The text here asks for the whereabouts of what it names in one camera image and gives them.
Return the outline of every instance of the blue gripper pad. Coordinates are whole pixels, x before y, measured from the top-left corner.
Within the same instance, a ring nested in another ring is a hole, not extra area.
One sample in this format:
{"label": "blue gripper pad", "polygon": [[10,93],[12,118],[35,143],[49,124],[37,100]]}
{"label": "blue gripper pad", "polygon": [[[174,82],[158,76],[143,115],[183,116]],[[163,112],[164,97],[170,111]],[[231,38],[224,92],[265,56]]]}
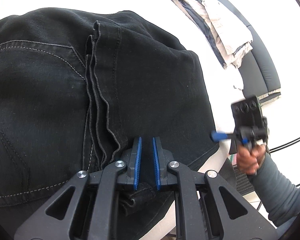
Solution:
{"label": "blue gripper pad", "polygon": [[134,166],[134,180],[133,180],[133,189],[134,190],[137,190],[137,187],[138,187],[138,184],[139,184],[141,148],[142,148],[142,140],[141,140],[141,137],[139,137],[136,164]]}
{"label": "blue gripper pad", "polygon": [[155,183],[157,184],[157,190],[160,190],[161,187],[160,165],[159,165],[158,151],[157,151],[155,138],[152,139],[152,144],[153,144],[153,163],[154,163]]}

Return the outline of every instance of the finger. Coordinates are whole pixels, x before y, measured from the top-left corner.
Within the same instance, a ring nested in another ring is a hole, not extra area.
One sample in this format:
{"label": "finger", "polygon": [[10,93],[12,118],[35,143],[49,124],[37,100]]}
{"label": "finger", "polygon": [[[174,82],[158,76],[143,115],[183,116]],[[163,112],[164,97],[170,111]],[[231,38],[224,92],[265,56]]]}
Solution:
{"label": "finger", "polygon": [[245,171],[244,173],[247,175],[254,175],[254,174],[256,174],[256,171],[257,171],[257,169],[251,168],[251,169]]}
{"label": "finger", "polygon": [[266,146],[264,144],[256,145],[251,151],[251,155],[253,155],[256,158],[262,157],[265,153],[266,153]]}
{"label": "finger", "polygon": [[253,171],[256,171],[258,168],[259,168],[259,164],[256,163],[256,164],[253,164],[252,166],[250,166],[248,168],[243,169],[242,172],[244,172],[244,173],[250,173],[251,172],[252,173]]}
{"label": "finger", "polygon": [[244,147],[243,145],[238,145],[237,146],[237,151],[238,151],[238,154],[241,157],[248,157],[248,156],[250,156],[249,150],[246,147]]}
{"label": "finger", "polygon": [[258,162],[257,162],[256,158],[254,158],[253,161],[248,162],[248,163],[244,162],[240,159],[237,159],[237,166],[238,166],[239,170],[246,170],[246,169],[249,169],[249,168],[254,167],[256,165],[258,165]]}
{"label": "finger", "polygon": [[241,155],[237,154],[236,160],[237,160],[237,164],[245,168],[250,167],[253,164],[258,162],[257,158],[252,155],[242,157]]}

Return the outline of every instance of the chair backrest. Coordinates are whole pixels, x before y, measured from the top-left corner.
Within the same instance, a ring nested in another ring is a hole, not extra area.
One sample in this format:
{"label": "chair backrest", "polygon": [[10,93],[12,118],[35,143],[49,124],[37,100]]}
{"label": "chair backrest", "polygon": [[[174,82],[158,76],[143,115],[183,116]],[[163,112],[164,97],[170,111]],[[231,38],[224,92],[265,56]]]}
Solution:
{"label": "chair backrest", "polygon": [[232,11],[251,31],[253,50],[243,57],[239,72],[243,79],[243,95],[259,97],[260,103],[265,104],[277,99],[280,93],[280,80],[271,56],[257,32],[229,0],[218,0]]}

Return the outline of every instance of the silver bolt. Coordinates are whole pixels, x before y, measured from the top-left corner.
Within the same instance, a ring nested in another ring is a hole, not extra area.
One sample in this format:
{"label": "silver bolt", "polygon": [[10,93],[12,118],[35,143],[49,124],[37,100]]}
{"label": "silver bolt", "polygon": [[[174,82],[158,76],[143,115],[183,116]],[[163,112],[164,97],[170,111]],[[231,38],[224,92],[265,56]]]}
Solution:
{"label": "silver bolt", "polygon": [[78,171],[77,172],[77,176],[80,178],[80,179],[82,179],[82,178],[84,178],[85,176],[87,176],[87,172],[86,171]]}
{"label": "silver bolt", "polygon": [[124,161],[116,161],[115,162],[115,166],[118,167],[118,168],[121,168],[125,165]]}
{"label": "silver bolt", "polygon": [[210,178],[215,178],[217,176],[217,173],[215,171],[208,171],[207,175],[210,177]]}
{"label": "silver bolt", "polygon": [[177,168],[177,167],[179,167],[179,163],[176,162],[176,161],[170,162],[169,165],[170,165],[170,167],[172,167],[172,168]]}

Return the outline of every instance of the black jeans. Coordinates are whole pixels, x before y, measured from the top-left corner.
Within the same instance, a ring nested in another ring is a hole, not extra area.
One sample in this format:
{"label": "black jeans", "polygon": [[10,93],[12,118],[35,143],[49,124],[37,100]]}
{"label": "black jeans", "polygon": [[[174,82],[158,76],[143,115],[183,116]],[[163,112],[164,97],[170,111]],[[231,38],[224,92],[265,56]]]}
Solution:
{"label": "black jeans", "polygon": [[218,149],[198,57],[133,12],[44,8],[0,20],[0,223],[18,226],[79,170],[143,138],[137,193],[122,194],[120,239],[166,213],[151,138],[198,169]]}

